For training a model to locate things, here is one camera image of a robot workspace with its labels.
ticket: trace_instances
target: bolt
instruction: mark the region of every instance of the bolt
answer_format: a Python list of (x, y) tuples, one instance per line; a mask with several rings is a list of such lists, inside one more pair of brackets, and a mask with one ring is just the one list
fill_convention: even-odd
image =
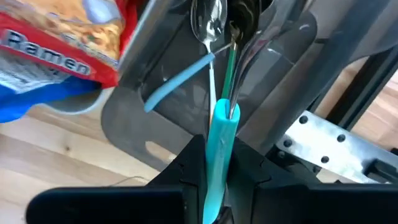
[(284, 146), (285, 147), (290, 147), (290, 146), (292, 146), (292, 144), (293, 144), (293, 142), (290, 139), (287, 139), (287, 140), (284, 141)]
[(301, 116), (298, 121), (300, 122), (300, 124), (305, 124), (308, 121), (308, 117), (307, 116)]
[(338, 142), (343, 142), (346, 140), (346, 136), (344, 134), (340, 134), (339, 136), (337, 136), (337, 141)]
[(322, 159), (321, 159), (321, 162), (322, 162), (322, 163), (327, 163), (327, 162), (329, 162), (329, 157), (323, 156)]

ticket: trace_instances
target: spoon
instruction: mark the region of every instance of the spoon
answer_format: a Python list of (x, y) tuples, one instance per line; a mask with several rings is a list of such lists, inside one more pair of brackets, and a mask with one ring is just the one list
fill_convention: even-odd
[[(195, 37), (206, 46), (211, 53), (211, 43), (223, 33), (227, 19), (226, 0), (193, 0), (191, 6), (191, 27)], [(213, 62), (209, 64), (210, 79), (210, 117), (213, 117), (216, 106), (216, 87)]]

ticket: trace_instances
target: grey plastic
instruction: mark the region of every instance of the grey plastic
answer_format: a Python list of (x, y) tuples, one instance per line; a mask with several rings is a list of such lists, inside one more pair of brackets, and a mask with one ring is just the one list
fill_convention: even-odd
[[(277, 71), (278, 78), (285, 75), (285, 61), (297, 60), (305, 51), (303, 46), (309, 46), (316, 34), (313, 17), (307, 17), (308, 19), (299, 22), (301, 25), (309, 24), (305, 29), (299, 29), (302, 26), (294, 25), (292, 30), (279, 37), (280, 40), (270, 43), (270, 49), (286, 57), (277, 60), (269, 72), (259, 73), (256, 77), (250, 76), (251, 78), (264, 82), (270, 72)], [(192, 34), (189, 16), (173, 12), (168, 13), (164, 21), (172, 19), (174, 22), (161, 24), (158, 32), (150, 39), (150, 44), (145, 46), (139, 60), (132, 65), (131, 72), (123, 77), (121, 86), (117, 87), (109, 98), (102, 116), (105, 135), (115, 146), (158, 170), (162, 170), (167, 164), (146, 149), (146, 141), (153, 141), (178, 154), (192, 134), (206, 134), (208, 129), (208, 68), (204, 68), (164, 98), (155, 111), (145, 114), (143, 110), (143, 101), (156, 88), (206, 54), (205, 47)], [(301, 32), (303, 39), (297, 37)], [(220, 37), (213, 47), (221, 47), (229, 40), (230, 37)], [(294, 48), (285, 46), (293, 40), (302, 44), (297, 44)], [(221, 96), (227, 60), (227, 52), (217, 55), (215, 60), (218, 97)], [(257, 94), (258, 91), (250, 93), (248, 97), (241, 99), (239, 104), (245, 105), (248, 111), (256, 109), (259, 105), (252, 104), (251, 100), (257, 97)], [(262, 97), (264, 96), (259, 96), (256, 101), (261, 101)]]
[(241, 87), (239, 105), (241, 120), (247, 121), (270, 92), (313, 43), (317, 22), (311, 13), (305, 13), (290, 29), (269, 42), (248, 71)]
[[(327, 9), (319, 6), (319, 2), (321, 0), (313, 4), (315, 9), (319, 9), (314, 12), (317, 18), (332, 8), (331, 1), (325, 3), (324, 6), (329, 6)], [(345, 66), (397, 44), (398, 15), (393, 12), (398, 10), (398, 1), (357, 0), (349, 2), (348, 9), (342, 6), (345, 5), (338, 5), (341, 11), (346, 12), (343, 19), (339, 17), (341, 15), (332, 15), (339, 21), (336, 28), (321, 29), (319, 24), (319, 34), (333, 30), (325, 46), (315, 44), (241, 129), (246, 143), (266, 152), (323, 88), (335, 81)], [(253, 128), (260, 122), (263, 122), (261, 127)]]
[(159, 24), (162, 22), (164, 15), (173, 3), (176, 2), (174, 0), (148, 0), (126, 47), (126, 52), (122, 54), (120, 58), (118, 68), (120, 76), (125, 75), (125, 73), (129, 71), (129, 67), (139, 56), (139, 52), (141, 52), (148, 43), (148, 39), (154, 34)]
[(288, 24), (289, 18), (294, 19), (294, 14), (297, 14), (297, 11), (302, 9), (303, 5), (297, 4), (298, 2), (300, 1), (273, 0), (271, 5), (260, 14), (257, 32), (244, 46), (235, 68), (234, 76), (236, 79), (231, 90), (229, 116), (233, 114), (234, 107), (238, 102), (240, 89), (246, 79), (248, 69), (252, 66), (252, 61), (264, 49), (267, 42), (280, 34), (282, 28)]
[(91, 93), (46, 103), (46, 105), (61, 114), (83, 114), (96, 108), (104, 100), (103, 95), (103, 90), (96, 90)]

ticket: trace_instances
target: wooden surface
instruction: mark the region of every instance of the wooden surface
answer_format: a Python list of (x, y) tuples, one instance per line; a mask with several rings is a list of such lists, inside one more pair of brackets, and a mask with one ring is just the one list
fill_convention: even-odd
[(36, 106), (0, 124), (0, 223), (25, 223), (26, 205), (47, 189), (144, 185), (158, 174), (110, 145), (100, 109), (68, 116)]
[[(364, 60), (340, 75), (317, 114), (325, 116)], [(38, 193), (60, 186), (144, 185), (158, 172), (105, 138), (101, 106), (85, 115), (60, 115), (44, 106), (20, 120), (0, 124), (0, 223), (24, 223), (24, 210)], [(385, 148), (398, 146), (398, 74), (353, 131)], [(171, 161), (151, 142), (148, 150)]]

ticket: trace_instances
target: blue packaging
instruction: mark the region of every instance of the blue packaging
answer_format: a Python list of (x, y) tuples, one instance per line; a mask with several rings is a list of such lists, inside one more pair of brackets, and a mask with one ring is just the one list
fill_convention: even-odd
[(20, 118), (35, 104), (99, 88), (101, 85), (94, 81), (0, 51), (0, 123)]

